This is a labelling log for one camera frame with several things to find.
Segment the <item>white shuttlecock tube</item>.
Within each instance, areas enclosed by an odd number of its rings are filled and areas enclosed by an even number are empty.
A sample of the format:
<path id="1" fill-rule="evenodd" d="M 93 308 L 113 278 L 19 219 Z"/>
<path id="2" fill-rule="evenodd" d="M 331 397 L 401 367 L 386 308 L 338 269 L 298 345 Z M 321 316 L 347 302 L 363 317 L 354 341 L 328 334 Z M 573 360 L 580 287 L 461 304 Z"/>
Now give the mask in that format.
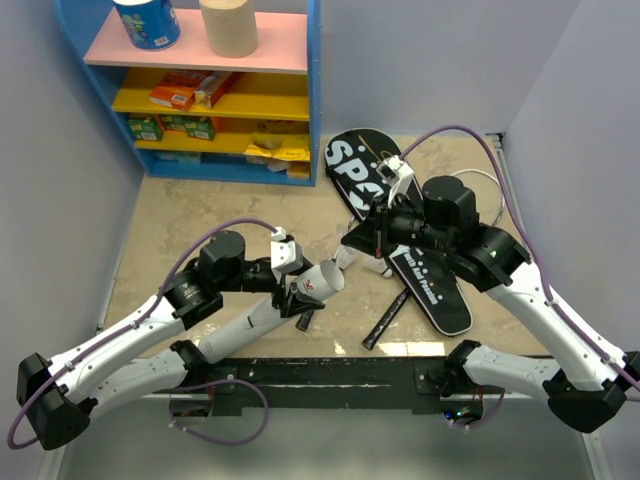
<path id="1" fill-rule="evenodd" d="M 298 275 L 290 284 L 304 294 L 325 303 L 344 289 L 342 271 L 331 260 L 323 260 L 313 268 Z M 284 325 L 291 318 L 282 318 L 280 312 L 269 304 L 270 297 L 257 303 L 242 315 L 203 337 L 198 349 L 208 363 L 215 364 L 241 350 L 271 331 Z"/>

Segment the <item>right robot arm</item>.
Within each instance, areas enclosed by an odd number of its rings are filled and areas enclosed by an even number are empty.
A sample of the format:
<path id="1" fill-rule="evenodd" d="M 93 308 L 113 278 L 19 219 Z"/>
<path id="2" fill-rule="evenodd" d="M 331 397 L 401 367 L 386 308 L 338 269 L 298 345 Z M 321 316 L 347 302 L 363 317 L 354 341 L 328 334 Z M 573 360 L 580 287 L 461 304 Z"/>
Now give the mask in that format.
<path id="1" fill-rule="evenodd" d="M 498 352 L 465 340 L 446 358 L 442 393 L 499 387 L 547 403 L 564 424 L 592 433 L 628 402 L 639 379 L 639 355 L 598 335 L 562 299 L 544 287 L 541 270 L 507 231 L 479 219 L 475 193 L 452 176 L 423 184 L 420 208 L 373 199 L 368 216 L 342 244 L 381 258 L 398 246 L 443 254 L 455 276 L 487 294 L 520 320 L 550 358 Z"/>

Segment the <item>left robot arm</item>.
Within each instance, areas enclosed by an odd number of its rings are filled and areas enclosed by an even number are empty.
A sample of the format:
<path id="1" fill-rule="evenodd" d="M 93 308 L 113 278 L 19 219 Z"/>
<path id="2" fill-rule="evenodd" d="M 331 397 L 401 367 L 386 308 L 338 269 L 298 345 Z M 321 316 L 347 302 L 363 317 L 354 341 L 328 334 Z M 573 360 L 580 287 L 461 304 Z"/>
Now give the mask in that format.
<path id="1" fill-rule="evenodd" d="M 344 287 L 331 260 L 312 264 L 281 227 L 272 227 L 270 254 L 249 260 L 244 237 L 222 225 L 203 235 L 177 261 L 136 311 L 95 337 L 46 358 L 34 353 L 18 367 L 18 417 L 35 442 L 60 448 L 107 411 L 161 390 L 196 392 L 207 368 L 292 318 L 325 307 Z M 224 306 L 226 292 L 264 299 L 200 341 L 175 341 L 144 360 L 151 347 L 188 331 Z"/>

